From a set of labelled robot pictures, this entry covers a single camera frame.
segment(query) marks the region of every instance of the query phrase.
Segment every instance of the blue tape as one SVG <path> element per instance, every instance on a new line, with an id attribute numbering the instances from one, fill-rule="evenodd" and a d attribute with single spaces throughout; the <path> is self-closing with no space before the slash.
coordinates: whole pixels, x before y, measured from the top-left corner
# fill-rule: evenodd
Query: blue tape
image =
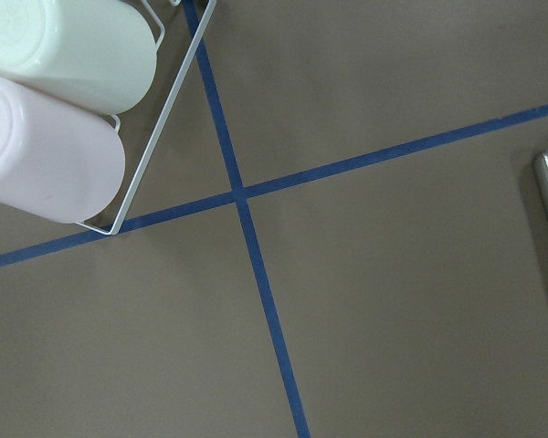
<path id="1" fill-rule="evenodd" d="M 210 210 L 212 208 L 233 202 L 234 197 L 232 193 L 217 194 L 200 201 L 185 203 L 176 207 L 167 208 L 166 210 L 161 210 L 160 212 L 154 212 L 128 219 L 123 223 L 120 233 L 127 233 L 146 226 L 172 221 L 173 219 L 177 219 L 179 217 L 201 213 L 205 210 Z M 29 246 L 28 248 L 18 249 L 10 253 L 1 254 L 0 267 L 30 260 L 32 258 L 46 256 L 47 254 L 56 253 L 57 251 L 62 251 L 64 249 L 73 248 L 79 245 L 85 245 L 107 237 L 108 236 L 101 235 L 95 231 L 86 231 L 84 233 L 68 235 L 66 237 L 51 240 L 43 244 Z"/>
<path id="2" fill-rule="evenodd" d="M 197 18 L 193 0 L 184 0 L 183 7 L 192 37 L 199 26 L 199 20 Z M 248 199 L 245 196 L 245 189 L 242 183 L 239 167 L 237 166 L 236 154 L 234 153 L 231 137 L 229 136 L 226 117 L 221 106 L 221 101 L 217 92 L 217 85 L 213 76 L 213 70 L 211 68 L 211 64 L 209 63 L 209 56 L 207 55 L 205 43 L 203 41 L 197 49 L 196 58 L 199 69 L 201 70 L 201 76 L 205 85 L 205 92 L 211 108 L 213 121 L 216 125 L 217 138 L 219 140 L 219 145 L 226 164 L 229 183 L 231 184 L 232 192 L 236 200 L 239 220 L 241 222 L 244 238 L 246 239 L 249 259 L 254 270 L 254 276 L 258 285 L 258 292 L 262 301 L 266 321 L 268 323 L 268 329 L 272 339 L 272 344 L 274 346 L 274 351 L 276 353 L 276 359 L 279 364 L 284 389 L 286 390 L 286 395 L 289 400 L 290 412 L 292 413 L 292 418 L 294 420 L 294 425 L 299 438 L 310 438 L 311 434 L 309 432 L 309 426 L 302 408 L 299 389 L 296 379 L 294 378 L 294 371 L 292 370 L 292 365 L 290 363 L 290 356 L 286 347 L 284 335 L 282 333 L 282 327 L 280 326 L 278 311 L 276 310 L 276 304 L 274 302 L 274 297 L 272 296 L 268 273 L 266 272 L 266 267 L 264 265 L 264 258 L 262 257 L 262 253 L 259 248 L 258 235 L 256 234 L 254 221 L 252 219 L 251 212 L 249 211 Z"/>
<path id="3" fill-rule="evenodd" d="M 540 108 L 527 109 L 526 111 L 517 112 L 510 116 L 500 119 L 483 121 L 457 130 L 450 130 L 424 139 L 410 141 L 408 143 L 399 144 L 380 151 L 366 153 L 358 157 L 349 158 L 340 162 L 333 162 L 324 166 L 309 169 L 308 171 L 293 173 L 292 175 L 283 176 L 274 180 L 261 182 L 258 184 L 246 187 L 246 197 L 253 198 L 266 193 L 276 192 L 278 190 L 293 187 L 304 183 L 320 180 L 338 173 L 344 173 L 359 169 L 361 167 L 377 164 L 378 162 L 386 162 L 394 158 L 409 155 L 414 152 L 432 149 L 437 146 L 452 143 L 453 141 L 465 140 L 471 137 L 476 137 L 481 134 L 503 130 L 510 126 L 519 125 L 527 121 L 541 119 L 548 116 L 548 105 Z"/>

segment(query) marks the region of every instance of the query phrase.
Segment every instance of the white cup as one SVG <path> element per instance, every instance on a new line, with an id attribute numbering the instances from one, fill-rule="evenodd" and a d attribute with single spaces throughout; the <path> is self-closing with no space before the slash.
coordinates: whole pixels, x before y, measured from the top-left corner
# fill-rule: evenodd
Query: white cup
<path id="1" fill-rule="evenodd" d="M 119 0 L 0 0 L 0 76 L 100 114 L 138 103 L 156 46 Z"/>
<path id="2" fill-rule="evenodd" d="M 111 202 L 123 174 L 124 150 L 108 123 L 0 78 L 0 203 L 81 222 Z"/>

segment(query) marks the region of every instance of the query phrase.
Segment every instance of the blue line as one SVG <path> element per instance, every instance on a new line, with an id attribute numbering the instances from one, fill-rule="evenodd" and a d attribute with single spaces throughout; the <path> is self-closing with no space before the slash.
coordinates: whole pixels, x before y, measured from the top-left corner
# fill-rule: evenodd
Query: blue line
<path id="1" fill-rule="evenodd" d="M 199 26 L 199 20 L 197 18 L 193 0 L 184 0 L 183 7 L 192 37 Z M 217 138 L 219 139 L 219 145 L 221 146 L 221 151 L 226 164 L 227 175 L 229 176 L 229 182 L 236 200 L 237 213 L 239 214 L 242 231 L 244 233 L 244 238 L 246 239 L 249 259 L 252 264 L 252 269 L 254 270 L 254 276 L 258 285 L 258 292 L 262 301 L 266 321 L 268 323 L 268 329 L 272 339 L 272 344 L 274 346 L 274 352 L 276 353 L 280 375 L 282 377 L 284 389 L 286 390 L 286 395 L 289 400 L 290 412 L 292 413 L 294 426 L 296 427 L 299 438 L 310 438 L 311 434 L 309 432 L 309 426 L 304 414 L 304 409 L 302 408 L 299 389 L 294 377 L 294 371 L 292 370 L 292 364 L 290 363 L 290 355 L 286 347 L 282 327 L 280 326 L 279 315 L 276 310 L 274 297 L 272 296 L 272 290 L 270 288 L 264 258 L 262 257 L 262 253 L 259 248 L 256 227 L 254 226 L 254 221 L 249 210 L 248 199 L 245 196 L 244 184 L 242 183 L 239 167 L 237 166 L 236 154 L 234 153 L 231 137 L 229 136 L 229 130 L 227 129 L 226 116 L 221 106 L 221 101 L 217 92 L 217 85 L 213 76 L 213 70 L 211 68 L 209 56 L 207 55 L 206 46 L 203 41 L 197 49 L 196 57 L 197 63 L 199 64 L 199 69 L 201 70 L 203 83 L 205 85 L 207 100 L 209 101 L 209 106 L 211 107 L 213 121 L 216 125 Z"/>
<path id="2" fill-rule="evenodd" d="M 188 216 L 190 214 L 200 213 L 205 210 L 210 210 L 221 205 L 233 203 L 234 198 L 232 193 L 222 193 L 215 196 L 202 199 L 200 201 L 194 201 L 192 203 L 185 203 L 176 207 L 167 208 L 160 212 L 154 212 L 145 214 L 143 216 L 134 217 L 124 222 L 121 227 L 121 233 L 128 233 L 139 228 L 160 224 L 162 222 L 171 221 L 179 217 Z M 101 239 L 105 239 L 108 236 L 101 235 L 95 231 L 86 231 L 78 233 L 76 235 L 68 235 L 59 239 L 51 240 L 42 244 L 29 246 L 27 248 L 18 249 L 9 253 L 0 255 L 0 267 L 12 265 L 31 258 L 37 258 L 46 256 L 47 254 L 56 253 L 64 249 L 69 249 L 75 246 L 88 244 Z"/>
<path id="3" fill-rule="evenodd" d="M 450 130 L 424 139 L 410 141 L 408 143 L 399 144 L 390 148 L 382 149 L 360 155 L 357 157 L 325 164 L 320 167 L 309 169 L 303 172 L 293 173 L 292 175 L 282 176 L 274 180 L 261 182 L 251 185 L 246 188 L 246 197 L 253 198 L 266 193 L 276 192 L 278 190 L 293 187 L 304 183 L 320 180 L 338 173 L 344 173 L 359 169 L 378 162 L 393 160 L 394 158 L 403 157 L 414 152 L 424 151 L 427 149 L 442 146 L 452 143 L 453 141 L 465 140 L 471 137 L 476 137 L 481 134 L 503 130 L 514 125 L 519 125 L 527 121 L 541 119 L 548 116 L 548 105 L 540 108 L 527 109 L 526 111 L 517 112 L 510 116 L 500 119 L 483 121 L 457 130 Z"/>

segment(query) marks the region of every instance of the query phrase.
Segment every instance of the white wire rack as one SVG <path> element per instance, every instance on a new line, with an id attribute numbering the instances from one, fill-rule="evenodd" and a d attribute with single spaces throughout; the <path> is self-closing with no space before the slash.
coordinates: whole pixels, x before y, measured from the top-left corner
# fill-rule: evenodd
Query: white wire rack
<path id="1" fill-rule="evenodd" d="M 193 62 L 193 59 L 195 58 L 196 50 L 199 47 L 199 44 L 201 43 L 201 39 L 203 38 L 203 35 L 206 31 L 207 25 L 209 24 L 211 15 L 213 14 L 213 11 L 216 7 L 216 2 L 217 0 L 209 0 L 209 2 L 207 3 L 205 12 L 203 13 L 203 16 L 201 17 L 201 20 L 199 21 L 199 27 L 196 29 L 195 34 L 193 35 L 193 38 L 191 39 L 191 44 L 189 45 L 189 48 L 187 49 L 186 54 L 184 55 L 183 63 L 181 64 L 181 67 L 179 68 L 176 78 L 174 79 L 173 86 L 171 87 L 171 90 L 168 93 L 166 101 L 164 102 L 163 109 L 161 110 L 160 116 L 158 117 L 158 120 L 156 121 L 156 124 L 154 125 L 153 133 L 151 134 L 148 140 L 148 143 L 146 144 L 144 153 L 142 154 L 140 162 L 138 163 L 136 172 L 132 176 L 132 180 L 130 182 L 130 185 L 128 186 L 128 191 L 126 192 L 126 194 L 124 195 L 121 201 L 120 210 L 116 214 L 116 217 L 113 220 L 111 228 L 109 230 L 104 230 L 97 226 L 85 224 L 82 222 L 77 223 L 78 225 L 84 226 L 85 228 L 89 228 L 90 230 L 96 231 L 103 235 L 116 235 L 120 231 L 121 225 L 123 224 L 124 219 L 126 218 L 126 214 L 128 213 L 130 206 L 132 205 L 132 200 L 134 199 L 134 195 L 136 194 L 136 191 L 138 190 L 140 181 L 142 180 L 142 177 L 144 176 L 144 172 L 146 171 L 146 168 L 148 167 L 148 162 L 150 161 L 153 155 L 154 148 L 156 147 L 156 143 L 158 142 L 158 139 L 163 131 L 164 125 L 166 124 L 166 121 L 171 112 L 171 109 L 173 108 L 174 102 L 176 101 L 176 97 L 178 96 L 179 91 L 181 90 L 181 87 L 183 86 L 184 77 L 186 76 L 187 71 L 189 71 L 189 68 L 191 67 L 191 63 Z M 156 14 L 154 9 L 150 6 L 147 0 L 141 0 L 141 3 L 146 9 L 146 11 L 153 18 L 154 23 L 156 23 L 156 25 L 158 25 L 160 29 L 160 35 L 158 36 L 158 39 L 156 40 L 156 50 L 158 50 L 158 48 L 161 46 L 164 40 L 164 34 L 165 34 L 164 24 L 161 21 L 161 19 L 158 17 L 158 15 Z M 169 3 L 173 6 L 177 6 L 181 3 L 181 0 L 169 0 Z M 119 130 L 121 126 L 120 118 L 117 115 L 112 115 L 112 118 L 115 120 L 115 129 Z"/>

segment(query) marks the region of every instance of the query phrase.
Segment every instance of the dish rack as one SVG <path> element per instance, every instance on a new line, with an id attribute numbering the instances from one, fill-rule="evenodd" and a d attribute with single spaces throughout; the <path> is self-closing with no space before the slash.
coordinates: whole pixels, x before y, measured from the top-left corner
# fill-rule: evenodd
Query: dish rack
<path id="1" fill-rule="evenodd" d="M 146 10 L 146 12 L 151 16 L 153 22 L 158 26 L 158 29 L 160 31 L 159 36 L 155 40 L 156 51 L 158 52 L 161 44 L 163 43 L 164 36 L 166 34 L 166 29 L 160 17 L 156 14 L 153 7 L 150 6 L 149 1 L 140 0 L 140 2 L 142 3 L 142 6 Z M 172 6 L 178 6 L 181 4 L 181 0 L 168 0 L 168 2 Z M 179 67 L 179 71 L 176 75 L 176 78 L 174 79 L 174 83 L 170 91 L 168 92 L 166 100 L 164 101 L 163 108 L 160 112 L 160 115 L 158 116 L 158 119 L 156 120 L 156 123 L 154 124 L 153 132 L 148 139 L 146 147 L 144 148 L 142 157 L 140 158 L 138 162 L 136 171 L 134 175 L 132 176 L 130 185 L 128 186 L 128 190 L 126 191 L 126 194 L 124 194 L 121 200 L 120 209 L 118 210 L 118 213 L 116 213 L 113 219 L 113 222 L 111 224 L 111 227 L 109 227 L 109 229 L 107 229 L 108 227 L 99 228 L 98 226 L 86 224 L 85 222 L 77 222 L 76 223 L 77 225 L 83 226 L 85 228 L 90 229 L 91 231 L 95 231 L 102 235 L 116 235 L 117 233 L 120 232 L 121 226 L 126 218 L 126 214 L 128 213 L 128 210 L 130 210 L 130 206 L 132 205 L 134 195 L 138 191 L 138 187 L 140 185 L 142 177 L 144 176 L 144 173 L 146 172 L 148 163 L 153 155 L 154 149 L 156 148 L 158 139 L 160 138 L 161 133 L 163 132 L 164 125 L 166 124 L 166 121 L 168 120 L 168 116 L 171 110 L 173 109 L 174 102 L 176 101 L 179 91 L 181 90 L 181 87 L 183 86 L 184 78 L 187 72 L 189 71 L 191 64 L 193 63 L 196 50 L 198 49 L 199 44 L 201 43 L 201 40 L 203 38 L 203 35 L 205 34 L 207 25 L 209 24 L 209 20 L 211 19 L 213 11 L 216 7 L 216 2 L 217 0 L 208 0 L 208 2 L 206 2 L 205 11 L 203 15 L 201 16 L 201 19 L 199 20 L 199 26 L 196 29 L 195 34 L 193 35 L 193 38 L 191 39 L 191 43 L 186 51 L 186 54 L 184 55 L 184 59 L 181 64 L 181 67 Z M 113 119 L 114 129 L 118 132 L 121 127 L 120 117 L 117 114 L 112 114 L 110 115 L 110 117 Z"/>

